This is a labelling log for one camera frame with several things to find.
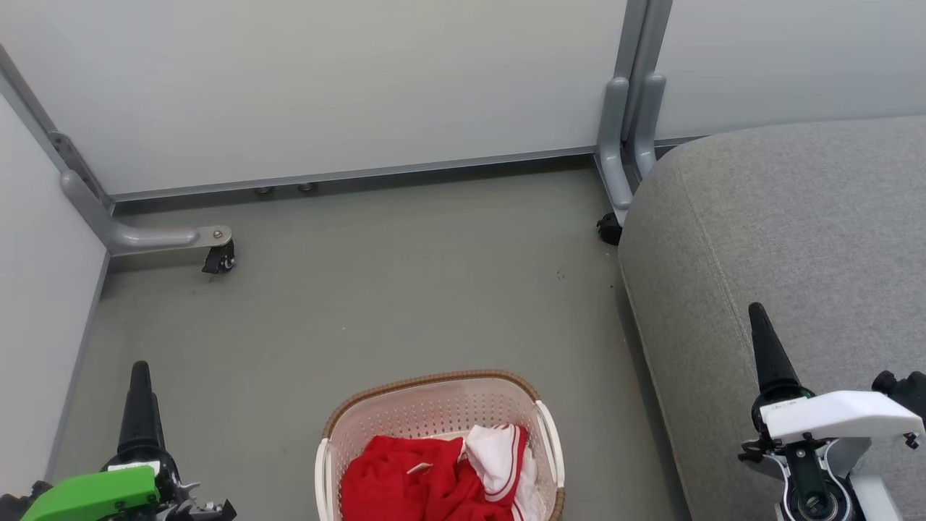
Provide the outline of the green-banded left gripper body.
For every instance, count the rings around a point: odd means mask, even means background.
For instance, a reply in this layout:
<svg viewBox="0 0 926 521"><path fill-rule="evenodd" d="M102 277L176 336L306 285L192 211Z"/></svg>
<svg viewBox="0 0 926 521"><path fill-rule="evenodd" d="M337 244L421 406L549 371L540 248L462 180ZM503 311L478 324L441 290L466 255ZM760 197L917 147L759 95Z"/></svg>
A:
<svg viewBox="0 0 926 521"><path fill-rule="evenodd" d="M26 498L21 520L159 520L182 501L179 472L164 449L113 456L96 473L76 475Z"/></svg>

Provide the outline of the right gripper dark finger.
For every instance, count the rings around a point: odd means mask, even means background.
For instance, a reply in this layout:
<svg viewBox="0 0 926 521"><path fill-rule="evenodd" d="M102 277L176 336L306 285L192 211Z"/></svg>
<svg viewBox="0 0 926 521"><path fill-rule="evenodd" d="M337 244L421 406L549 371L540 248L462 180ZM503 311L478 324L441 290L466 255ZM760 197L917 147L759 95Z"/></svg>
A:
<svg viewBox="0 0 926 521"><path fill-rule="evenodd" d="M800 398L804 395L803 386L764 306L751 303L748 314L760 396L764 400Z"/></svg>

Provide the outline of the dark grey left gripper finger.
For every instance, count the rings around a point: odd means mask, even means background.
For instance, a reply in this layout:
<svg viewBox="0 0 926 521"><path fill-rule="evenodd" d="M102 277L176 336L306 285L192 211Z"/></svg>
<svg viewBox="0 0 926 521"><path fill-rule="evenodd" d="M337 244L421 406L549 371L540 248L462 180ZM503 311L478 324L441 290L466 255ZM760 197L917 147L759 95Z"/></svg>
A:
<svg viewBox="0 0 926 521"><path fill-rule="evenodd" d="M118 461L158 459L165 452L158 398L145 360L133 363L118 440Z"/></svg>

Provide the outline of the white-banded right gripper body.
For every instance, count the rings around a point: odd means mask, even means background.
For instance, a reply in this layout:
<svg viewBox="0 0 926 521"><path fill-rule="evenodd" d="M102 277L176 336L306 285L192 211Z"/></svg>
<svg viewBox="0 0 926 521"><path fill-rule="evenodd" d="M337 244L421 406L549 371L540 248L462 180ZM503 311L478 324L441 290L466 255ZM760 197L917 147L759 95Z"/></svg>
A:
<svg viewBox="0 0 926 521"><path fill-rule="evenodd" d="M837 390L814 395L803 388L796 399L755 399L751 409L758 439L742 445L741 462L758 462L781 453L791 443L810 442L814 448L836 439L903 436L917 448L924 434L924 383L875 382L870 391Z"/></svg>

